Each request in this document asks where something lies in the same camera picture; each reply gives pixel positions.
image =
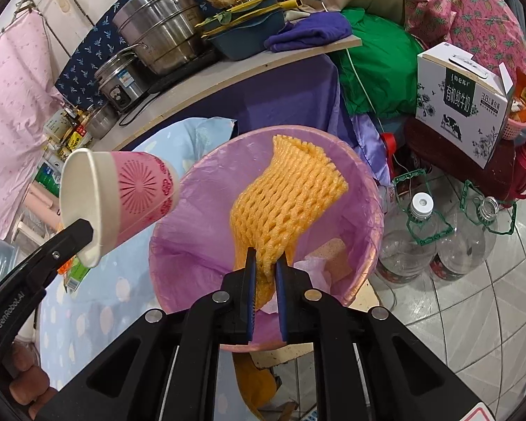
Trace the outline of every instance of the cardboard box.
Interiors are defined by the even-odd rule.
[[[418,55],[416,117],[484,168],[506,125],[514,87],[503,63],[497,75],[472,57],[447,42]]]

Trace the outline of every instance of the pink basket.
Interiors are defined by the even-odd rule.
[[[503,139],[512,141],[515,139],[520,132],[526,128],[526,122],[517,122],[516,120],[507,119],[505,131],[503,133]]]

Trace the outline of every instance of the green cloth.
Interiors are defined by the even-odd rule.
[[[389,118],[401,113],[415,114],[417,55],[424,49],[403,27],[391,20],[366,14],[360,8],[346,8],[341,14],[351,24],[353,34],[362,39],[362,46],[351,47],[348,51],[376,115]],[[332,52],[330,57],[339,70],[339,82],[349,115],[371,112],[347,51]]]

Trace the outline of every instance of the pineapple print fabric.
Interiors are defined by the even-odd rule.
[[[504,0],[405,0],[405,29],[429,48],[446,41],[499,74],[504,63],[514,82],[526,74],[526,41]]]

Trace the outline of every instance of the purple plastic bag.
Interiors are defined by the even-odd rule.
[[[230,209],[237,196],[259,176],[272,158],[272,137],[294,136],[324,148],[349,184],[298,240],[295,261],[329,240],[346,245],[350,275],[334,283],[331,294],[349,305],[376,266],[384,215],[368,165],[335,136],[315,128],[275,126],[243,134],[203,157],[180,181],[180,201],[156,225],[150,240],[150,276],[166,312],[188,309],[220,288],[234,266]],[[254,340],[236,351],[281,347],[278,314],[256,313]]]

